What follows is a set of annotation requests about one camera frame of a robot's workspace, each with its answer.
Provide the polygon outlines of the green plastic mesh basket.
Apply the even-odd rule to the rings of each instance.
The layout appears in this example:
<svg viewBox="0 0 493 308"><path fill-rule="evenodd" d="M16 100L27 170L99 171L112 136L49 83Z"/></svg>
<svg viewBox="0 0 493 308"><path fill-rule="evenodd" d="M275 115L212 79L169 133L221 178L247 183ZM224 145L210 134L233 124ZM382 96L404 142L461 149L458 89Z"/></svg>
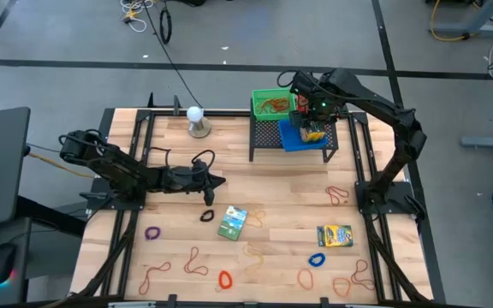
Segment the green plastic mesh basket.
<svg viewBox="0 0 493 308"><path fill-rule="evenodd" d="M282 113L258 113L255 110L255 102L260 98L287 98L290 105L288 110ZM288 88L260 89L252 91L252 112L258 121L279 121L288 119L288 113L296 110L296 97Z"/></svg>

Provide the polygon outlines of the yellow green marker box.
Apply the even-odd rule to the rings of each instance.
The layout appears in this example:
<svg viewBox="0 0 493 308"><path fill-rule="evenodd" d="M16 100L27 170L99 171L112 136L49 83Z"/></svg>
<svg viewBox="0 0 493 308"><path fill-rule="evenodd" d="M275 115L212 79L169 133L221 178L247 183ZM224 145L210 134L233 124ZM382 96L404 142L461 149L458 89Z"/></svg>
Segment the yellow green marker box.
<svg viewBox="0 0 493 308"><path fill-rule="evenodd" d="M353 230L349 225L317 226L317 235L321 247L353 246Z"/></svg>

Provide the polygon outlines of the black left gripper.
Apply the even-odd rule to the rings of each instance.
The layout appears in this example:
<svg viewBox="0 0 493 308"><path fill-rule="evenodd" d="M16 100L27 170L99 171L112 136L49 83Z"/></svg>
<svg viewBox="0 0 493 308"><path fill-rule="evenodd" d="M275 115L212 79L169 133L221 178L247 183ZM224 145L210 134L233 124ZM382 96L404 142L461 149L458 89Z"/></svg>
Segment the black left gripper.
<svg viewBox="0 0 493 308"><path fill-rule="evenodd" d="M203 162L195 162L191 168L177 166L165 167L163 191L165 193L202 192L209 188L216 189L226 183L226 179L209 174L209 166Z"/></svg>

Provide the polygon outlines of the green crayon box landscape print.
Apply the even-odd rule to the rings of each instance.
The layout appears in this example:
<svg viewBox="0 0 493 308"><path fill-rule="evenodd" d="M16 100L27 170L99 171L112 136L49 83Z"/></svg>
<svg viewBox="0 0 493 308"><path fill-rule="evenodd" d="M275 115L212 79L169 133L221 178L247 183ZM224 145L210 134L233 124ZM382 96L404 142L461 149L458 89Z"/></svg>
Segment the green crayon box landscape print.
<svg viewBox="0 0 493 308"><path fill-rule="evenodd" d="M232 241L237 241L247 219L247 211L235 206L226 209L218 227L217 234Z"/></svg>

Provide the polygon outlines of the blue plastic mesh basket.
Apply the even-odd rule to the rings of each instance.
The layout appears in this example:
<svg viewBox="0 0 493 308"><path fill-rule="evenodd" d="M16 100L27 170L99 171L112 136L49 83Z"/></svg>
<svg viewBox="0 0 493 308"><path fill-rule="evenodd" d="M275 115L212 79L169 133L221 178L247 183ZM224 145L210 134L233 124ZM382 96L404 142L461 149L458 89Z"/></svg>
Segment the blue plastic mesh basket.
<svg viewBox="0 0 493 308"><path fill-rule="evenodd" d="M279 120L277 126L282 141L282 148L285 151L319 150L328 142L325 135L318 141L304 142L300 137L300 130L294 127L289 120Z"/></svg>

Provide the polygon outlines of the silver metal bracket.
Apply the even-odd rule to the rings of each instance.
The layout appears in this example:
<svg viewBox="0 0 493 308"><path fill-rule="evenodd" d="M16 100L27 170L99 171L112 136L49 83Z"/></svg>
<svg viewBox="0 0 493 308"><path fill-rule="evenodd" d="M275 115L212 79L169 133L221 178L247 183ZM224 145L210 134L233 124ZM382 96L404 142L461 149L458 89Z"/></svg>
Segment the silver metal bracket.
<svg viewBox="0 0 493 308"><path fill-rule="evenodd" d="M157 308L157 301L110 302L107 308Z"/></svg>

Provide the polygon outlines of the grey desk foot bar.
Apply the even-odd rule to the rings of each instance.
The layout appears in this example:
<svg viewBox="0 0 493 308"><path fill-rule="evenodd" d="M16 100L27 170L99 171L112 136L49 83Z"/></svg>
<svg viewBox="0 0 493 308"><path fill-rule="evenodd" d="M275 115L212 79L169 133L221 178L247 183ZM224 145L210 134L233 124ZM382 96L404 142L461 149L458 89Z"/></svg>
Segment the grey desk foot bar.
<svg viewBox="0 0 493 308"><path fill-rule="evenodd" d="M462 137L460 145L473 148L493 148L493 137Z"/></svg>

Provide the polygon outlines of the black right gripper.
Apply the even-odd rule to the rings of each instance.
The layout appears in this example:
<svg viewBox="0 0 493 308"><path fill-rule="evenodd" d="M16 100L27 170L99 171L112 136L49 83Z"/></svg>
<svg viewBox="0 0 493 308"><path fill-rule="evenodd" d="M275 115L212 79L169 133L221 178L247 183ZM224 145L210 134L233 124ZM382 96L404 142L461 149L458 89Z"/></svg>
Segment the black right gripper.
<svg viewBox="0 0 493 308"><path fill-rule="evenodd" d="M315 92L305 94L306 113L298 110L289 112L289 121L293 127L307 127L313 123L336 125L342 100L337 96Z"/></svg>

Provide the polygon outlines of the grey side desk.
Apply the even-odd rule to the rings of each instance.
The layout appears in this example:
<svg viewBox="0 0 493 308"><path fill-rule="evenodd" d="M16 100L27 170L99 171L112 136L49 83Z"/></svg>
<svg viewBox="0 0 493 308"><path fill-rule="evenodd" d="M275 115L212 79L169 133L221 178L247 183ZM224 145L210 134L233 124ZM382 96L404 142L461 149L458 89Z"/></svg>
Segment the grey side desk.
<svg viewBox="0 0 493 308"><path fill-rule="evenodd" d="M16 255L10 278L0 284L0 307L22 304L27 295L27 257L30 238L34 234L34 223L41 225L44 231L63 232L81 237L86 223L81 219L48 208L31 199L20 196L16 200L13 219L0 222L0 245L16 245Z"/></svg>

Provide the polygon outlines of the grey desk base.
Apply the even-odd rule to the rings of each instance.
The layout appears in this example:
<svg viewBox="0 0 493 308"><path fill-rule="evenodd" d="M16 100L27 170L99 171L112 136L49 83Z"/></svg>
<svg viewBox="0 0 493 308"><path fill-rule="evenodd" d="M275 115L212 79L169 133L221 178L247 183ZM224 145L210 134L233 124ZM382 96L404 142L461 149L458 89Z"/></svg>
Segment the grey desk base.
<svg viewBox="0 0 493 308"><path fill-rule="evenodd" d="M435 2L431 12L431 21L429 32L434 34L435 38L438 33L452 34L454 38L438 38L444 41L467 40L470 37L477 35L493 35L493 24L488 24L488 21L493 16L493 0L484 0L481 9L477 9L475 15L469 21L452 22L452 23L437 23L436 13L440 0Z"/></svg>

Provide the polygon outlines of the yellow crayon box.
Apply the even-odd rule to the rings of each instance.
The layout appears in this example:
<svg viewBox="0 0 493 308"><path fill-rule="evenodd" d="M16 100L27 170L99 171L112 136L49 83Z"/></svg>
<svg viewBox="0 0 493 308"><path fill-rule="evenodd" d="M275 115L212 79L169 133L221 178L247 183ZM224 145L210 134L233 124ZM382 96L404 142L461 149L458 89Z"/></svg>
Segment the yellow crayon box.
<svg viewBox="0 0 493 308"><path fill-rule="evenodd" d="M309 121L299 128L300 138L304 143L318 142L325 136L324 125L320 122Z"/></svg>

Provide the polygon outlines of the orange rubber band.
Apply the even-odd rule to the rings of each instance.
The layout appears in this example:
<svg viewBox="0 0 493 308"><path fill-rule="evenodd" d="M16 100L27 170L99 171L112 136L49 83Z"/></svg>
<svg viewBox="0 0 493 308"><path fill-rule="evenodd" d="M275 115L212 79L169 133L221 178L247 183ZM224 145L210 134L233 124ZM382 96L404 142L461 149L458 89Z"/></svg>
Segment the orange rubber band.
<svg viewBox="0 0 493 308"><path fill-rule="evenodd" d="M314 288L313 273L309 269L300 269L297 273L296 280L298 285L304 290L312 290Z"/></svg>
<svg viewBox="0 0 493 308"><path fill-rule="evenodd" d="M347 298L351 292L352 282L345 277L336 277L332 280L331 286L336 296Z"/></svg>

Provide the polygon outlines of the black perforated metal shelf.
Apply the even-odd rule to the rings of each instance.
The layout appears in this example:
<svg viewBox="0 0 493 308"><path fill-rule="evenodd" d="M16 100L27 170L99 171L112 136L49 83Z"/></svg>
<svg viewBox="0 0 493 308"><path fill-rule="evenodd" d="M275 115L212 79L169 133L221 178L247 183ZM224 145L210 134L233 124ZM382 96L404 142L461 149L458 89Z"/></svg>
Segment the black perforated metal shelf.
<svg viewBox="0 0 493 308"><path fill-rule="evenodd" d="M250 116L250 133L249 133L249 154L250 162L254 159L256 149L282 149L282 141L279 134L278 121L258 121L254 115ZM323 153L323 162L328 163L339 149L336 126L332 127L324 124L327 144L319 149Z"/></svg>

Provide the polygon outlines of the black computer mouse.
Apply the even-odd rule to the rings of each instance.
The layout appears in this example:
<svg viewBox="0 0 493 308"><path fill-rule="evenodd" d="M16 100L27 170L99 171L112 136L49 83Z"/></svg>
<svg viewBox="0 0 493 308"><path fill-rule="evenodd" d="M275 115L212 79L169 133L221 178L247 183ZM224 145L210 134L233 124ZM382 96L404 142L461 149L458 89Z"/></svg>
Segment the black computer mouse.
<svg viewBox="0 0 493 308"><path fill-rule="evenodd" d="M16 245L3 243L0 245L0 284L6 282L13 270L16 255Z"/></svg>

